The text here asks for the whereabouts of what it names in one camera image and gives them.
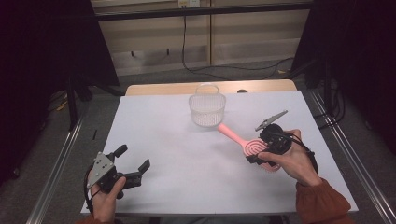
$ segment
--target table surface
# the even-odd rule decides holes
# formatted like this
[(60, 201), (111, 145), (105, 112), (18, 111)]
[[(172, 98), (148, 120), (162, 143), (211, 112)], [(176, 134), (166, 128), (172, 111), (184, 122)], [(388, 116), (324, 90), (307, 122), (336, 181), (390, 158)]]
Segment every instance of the table surface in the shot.
[[(358, 210), (292, 81), (213, 83), (227, 97), (223, 123), (246, 140), (257, 138), (254, 128), (263, 119), (288, 109), (276, 123), (305, 133), (305, 144), (317, 153), (320, 175), (346, 196), (351, 211)], [(216, 128), (192, 123), (187, 102), (199, 84), (135, 85), (128, 89), (130, 96), (121, 98), (104, 152), (120, 143), (128, 146), (118, 158), (119, 172), (133, 172), (145, 159), (150, 159), (151, 167), (143, 175), (141, 187), (124, 191), (117, 212), (149, 216), (295, 212), (295, 180), (282, 169), (268, 174), (249, 164), (241, 147)], [(249, 93), (235, 94), (241, 89)], [(87, 213), (85, 206), (81, 212)]]

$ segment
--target black cable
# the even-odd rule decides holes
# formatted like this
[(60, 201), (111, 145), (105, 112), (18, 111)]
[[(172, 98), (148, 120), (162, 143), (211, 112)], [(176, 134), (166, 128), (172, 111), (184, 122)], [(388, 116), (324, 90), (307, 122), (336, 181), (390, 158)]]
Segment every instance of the black cable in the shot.
[(305, 69), (310, 68), (312, 65), (314, 65), (317, 62), (318, 62), (317, 59), (313, 59), (313, 60), (309, 61), (308, 63), (305, 63), (305, 64), (301, 65), (299, 68), (297, 68), (296, 70), (291, 72), (288, 76), (286, 76), (284, 79), (294, 79), (294, 78), (296, 78), (297, 76), (302, 74)]
[(329, 123), (326, 123), (326, 124), (324, 124), (324, 125), (318, 127), (320, 130), (322, 130), (322, 129), (324, 129), (324, 128), (331, 127), (331, 126), (333, 126), (333, 125), (336, 125), (336, 124), (338, 124), (338, 123), (344, 118), (345, 113), (346, 113), (346, 103), (345, 103), (345, 96), (344, 96), (343, 93), (341, 93), (341, 98), (342, 98), (342, 100), (343, 100), (343, 109), (341, 110), (341, 111), (342, 111), (342, 112), (341, 112), (341, 117), (340, 117), (340, 118), (337, 118), (337, 117), (338, 117), (338, 115), (337, 115), (337, 117), (334, 117), (333, 120), (330, 120)]
[(208, 69), (208, 68), (232, 68), (232, 69), (240, 69), (240, 70), (248, 70), (248, 71), (260, 71), (260, 70), (265, 70), (265, 69), (269, 69), (269, 68), (273, 68), (274, 67), (275, 68), (274, 72), (271, 75), (268, 76), (268, 77), (271, 77), (271, 76), (273, 76), (276, 73), (276, 69), (281, 63), (286, 62), (288, 60), (293, 60), (294, 59), (293, 57), (286, 58), (286, 59), (283, 59), (283, 60), (281, 60), (281, 61), (279, 61), (279, 62), (277, 62), (277, 63), (275, 63), (273, 65), (269, 65), (269, 66), (266, 66), (266, 67), (259, 67), (259, 68), (244, 68), (244, 67), (237, 67), (237, 66), (230, 66), (230, 65), (212, 65), (212, 66), (205, 66), (205, 67), (201, 67), (201, 68), (191, 69), (191, 68), (187, 67), (186, 62), (185, 62), (185, 53), (184, 52), (185, 52), (185, 45), (186, 45), (187, 22), (186, 22), (186, 17), (183, 17), (183, 19), (184, 19), (184, 32), (183, 32), (183, 47), (182, 47), (182, 50), (181, 50), (181, 62), (183, 64), (183, 67), (186, 70), (188, 70), (189, 72), (191, 72), (191, 73), (194, 73), (194, 74), (197, 74), (197, 75), (206, 75), (206, 76), (211, 76), (211, 77), (217, 77), (217, 78), (220, 78), (220, 79), (230, 80), (227, 77), (219, 77), (219, 76), (216, 76), (216, 75), (213, 75), (213, 74), (209, 74), (209, 73), (201, 73), (201, 72), (198, 73), (198, 71), (202, 71), (202, 70), (205, 70), (205, 69)]
[(90, 198), (90, 201), (91, 201), (91, 202), (92, 202), (92, 200), (93, 200), (93, 197), (96, 196), (96, 194), (98, 194), (100, 191), (101, 191), (101, 189), (99, 189), (98, 191), (96, 191), (96, 192), (91, 196), (91, 198)]
[[(340, 106), (340, 100), (339, 100), (340, 98), (342, 100), (342, 108)], [(341, 89), (340, 89), (339, 86), (337, 86), (337, 88), (335, 90), (335, 94), (334, 94), (334, 99), (333, 100), (336, 102), (336, 105), (338, 107), (338, 111), (337, 111), (336, 115), (334, 116), (334, 121), (331, 121), (329, 124), (327, 124), (327, 127), (332, 126), (332, 125), (340, 122), (344, 118), (344, 115), (346, 113), (345, 96), (341, 92)]]
[(339, 86), (337, 86), (336, 88), (332, 88), (332, 91), (335, 91), (335, 94), (332, 97), (332, 114), (329, 115), (328, 112), (324, 112), (322, 114), (313, 116), (314, 119), (319, 119), (319, 118), (324, 117), (324, 116), (331, 116), (331, 117), (334, 117), (335, 120), (338, 120), (337, 122), (339, 122), (344, 117), (346, 109), (345, 109), (344, 106), (341, 109), (340, 100), (339, 100), (339, 98), (340, 98), (339, 95), (341, 94), (341, 99), (343, 101), (342, 104), (344, 104), (344, 101), (345, 101), (344, 100), (344, 94), (341, 92), (341, 89), (340, 89)]
[(87, 172), (85, 173), (85, 176), (84, 176), (84, 181), (83, 181), (85, 203), (87, 203), (87, 208), (88, 208), (88, 210), (90, 210), (91, 213), (93, 213), (93, 205), (92, 205), (92, 201), (90, 200), (90, 197), (88, 195), (89, 192), (88, 192), (87, 185), (88, 185), (88, 176), (90, 175), (90, 171), (92, 168), (93, 168), (93, 164), (91, 164), (88, 167)]
[(295, 144), (297, 144), (297, 145), (301, 146), (303, 149), (305, 149), (306, 156), (309, 158), (309, 160), (311, 161), (312, 166), (314, 167), (315, 171), (318, 173), (318, 163), (317, 163), (317, 160), (315, 160), (315, 152), (313, 152), (311, 149), (309, 149), (309, 147), (307, 147), (303, 143), (301, 138), (299, 138), (295, 134), (292, 134), (292, 136), (296, 137), (298, 140), (296, 140), (294, 138), (289, 138), (287, 135), (281, 134), (281, 133), (269, 133), (269, 134), (289, 139), (290, 141), (294, 142)]

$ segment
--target aluminum rail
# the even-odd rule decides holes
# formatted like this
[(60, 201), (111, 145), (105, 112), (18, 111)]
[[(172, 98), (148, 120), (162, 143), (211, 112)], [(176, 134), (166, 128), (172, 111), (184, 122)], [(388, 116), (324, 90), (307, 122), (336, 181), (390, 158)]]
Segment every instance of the aluminum rail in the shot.
[(67, 158), (70, 154), (70, 151), (73, 148), (74, 143), (78, 137), (79, 130), (81, 128), (82, 120), (85, 117), (85, 114), (88, 111), (90, 103), (85, 103), (81, 108), (81, 116), (74, 129), (69, 132), (62, 147), (61, 153), (57, 161), (55, 162), (52, 171), (49, 175), (46, 185), (38, 197), (37, 202), (35, 203), (35, 207), (32, 210), (30, 216), (28, 217), (26, 224), (40, 224), (42, 223), (44, 216), (46, 215), (47, 209), (50, 205), (50, 201), (52, 200), (52, 196), (55, 193), (56, 186), (61, 178), (62, 171), (64, 170), (64, 166), (66, 164)]
[(166, 17), (184, 17), (184, 16), (202, 16), (202, 15), (219, 15), (249, 12), (269, 12), (269, 11), (291, 11), (305, 10), (317, 7), (325, 8), (326, 6), (335, 6), (341, 1), (335, 0), (331, 2), (304, 1), (295, 3), (279, 3), (279, 4), (259, 4), (259, 5), (243, 5), (228, 7), (189, 7), (189, 8), (170, 8), (146, 11), (128, 11), (128, 12), (108, 12), (96, 13), (94, 15), (68, 15), (52, 18), (57, 22), (82, 22), (82, 21), (124, 21), (137, 19), (152, 19)]
[[(310, 94), (311, 97), (314, 99), (319, 111), (325, 114), (326, 108), (324, 107), (324, 101), (321, 98), (320, 94), (317, 91), (316, 92), (310, 91)], [(350, 145), (349, 141), (347, 140), (347, 137), (344, 135), (341, 128), (335, 122), (335, 119), (329, 116), (325, 116), (325, 120), (327, 124), (329, 124), (329, 128), (331, 129), (332, 134), (334, 135), (340, 148), (343, 150), (344, 154), (346, 155), (347, 160), (349, 161), (350, 165), (355, 171), (358, 179), (361, 181), (361, 184), (363, 185), (367, 194), (372, 200), (379, 215), (384, 220), (384, 223), (396, 224), (395, 212), (392, 210), (392, 207), (389, 205), (386, 196), (381, 191), (379, 186), (375, 183), (375, 181), (370, 176), (370, 174), (367, 172), (366, 168), (361, 162), (361, 159), (359, 159), (359, 156), (356, 153), (355, 149), (353, 148), (352, 145)]]

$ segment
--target hand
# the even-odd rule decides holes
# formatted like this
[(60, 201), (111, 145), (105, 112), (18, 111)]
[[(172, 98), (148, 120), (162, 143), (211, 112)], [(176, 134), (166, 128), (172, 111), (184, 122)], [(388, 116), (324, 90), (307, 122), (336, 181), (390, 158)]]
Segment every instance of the hand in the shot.
[(125, 182), (126, 178), (124, 176), (121, 177), (108, 194), (98, 191), (100, 187), (97, 184), (92, 186), (91, 195), (98, 192), (92, 199), (93, 217), (95, 219), (101, 222), (114, 222), (117, 194), (122, 190)]
[[(286, 133), (291, 133), (297, 136), (298, 138), (293, 136), (297, 141), (302, 139), (300, 130), (286, 131)], [(290, 150), (283, 155), (261, 152), (258, 156), (262, 160), (278, 163), (289, 176), (293, 177), (304, 186), (316, 186), (322, 182), (318, 174), (315, 172), (311, 160), (309, 160), (306, 155), (305, 149), (294, 142), (292, 142)]]

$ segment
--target orange sleeve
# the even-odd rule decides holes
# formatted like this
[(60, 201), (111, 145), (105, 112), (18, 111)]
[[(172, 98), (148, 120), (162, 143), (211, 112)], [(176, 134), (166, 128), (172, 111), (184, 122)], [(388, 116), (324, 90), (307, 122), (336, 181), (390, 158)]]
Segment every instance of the orange sleeve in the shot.
[(90, 214), (88, 217), (83, 218), (76, 222), (76, 224), (113, 224), (112, 222), (100, 222), (97, 219), (94, 219), (93, 214)]
[(354, 221), (348, 216), (350, 204), (327, 180), (314, 187), (296, 184), (297, 213), (303, 223), (349, 224)]

